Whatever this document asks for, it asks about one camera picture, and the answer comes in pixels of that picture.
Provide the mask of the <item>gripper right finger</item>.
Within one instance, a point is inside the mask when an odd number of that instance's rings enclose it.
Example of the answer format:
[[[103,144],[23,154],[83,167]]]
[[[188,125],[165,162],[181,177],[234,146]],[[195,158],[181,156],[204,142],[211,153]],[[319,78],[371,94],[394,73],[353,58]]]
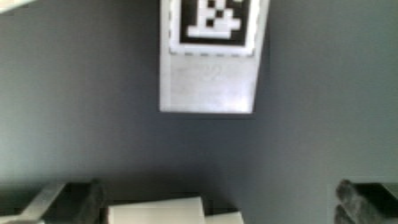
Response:
[[[355,183],[342,179],[334,224],[398,224],[398,183]]]

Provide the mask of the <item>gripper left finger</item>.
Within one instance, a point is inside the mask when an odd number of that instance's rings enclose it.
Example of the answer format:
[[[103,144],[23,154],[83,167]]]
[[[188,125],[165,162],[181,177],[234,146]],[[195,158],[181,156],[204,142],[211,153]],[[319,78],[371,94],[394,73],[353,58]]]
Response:
[[[0,215],[0,224],[97,224],[104,189],[97,180],[49,184],[21,211]]]

